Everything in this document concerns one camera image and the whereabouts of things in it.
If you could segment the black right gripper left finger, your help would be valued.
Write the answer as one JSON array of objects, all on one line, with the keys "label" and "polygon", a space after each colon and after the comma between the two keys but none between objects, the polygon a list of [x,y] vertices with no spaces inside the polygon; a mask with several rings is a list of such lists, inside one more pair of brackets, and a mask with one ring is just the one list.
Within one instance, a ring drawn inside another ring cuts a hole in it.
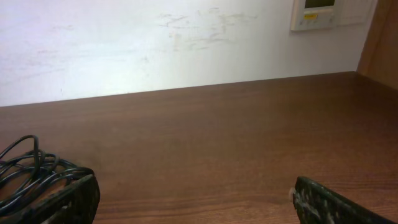
[{"label": "black right gripper left finger", "polygon": [[87,175],[1,220],[1,224],[92,224],[100,202],[96,177]]}]

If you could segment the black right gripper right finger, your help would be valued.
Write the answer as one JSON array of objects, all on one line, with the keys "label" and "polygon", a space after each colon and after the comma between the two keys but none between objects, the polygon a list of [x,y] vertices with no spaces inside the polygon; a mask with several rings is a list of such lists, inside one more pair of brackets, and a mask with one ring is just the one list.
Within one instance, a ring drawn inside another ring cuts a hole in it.
[{"label": "black right gripper right finger", "polygon": [[395,224],[308,177],[297,177],[291,197],[300,223]]}]

